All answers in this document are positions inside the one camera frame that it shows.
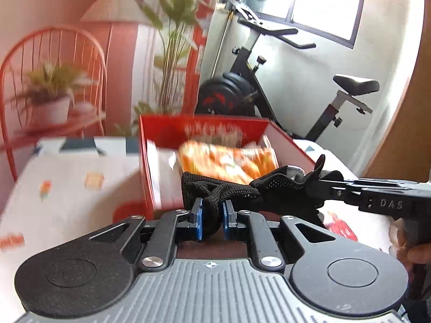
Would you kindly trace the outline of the person right hand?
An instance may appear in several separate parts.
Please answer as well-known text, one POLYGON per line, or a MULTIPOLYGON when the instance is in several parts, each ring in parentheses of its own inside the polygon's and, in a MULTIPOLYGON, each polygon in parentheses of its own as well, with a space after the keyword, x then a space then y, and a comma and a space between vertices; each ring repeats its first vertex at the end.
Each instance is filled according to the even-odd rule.
POLYGON ((389 226, 389 253, 396 257, 406 268, 412 272, 414 265, 429 265, 431 245, 411 245, 402 219, 392 222, 389 226))

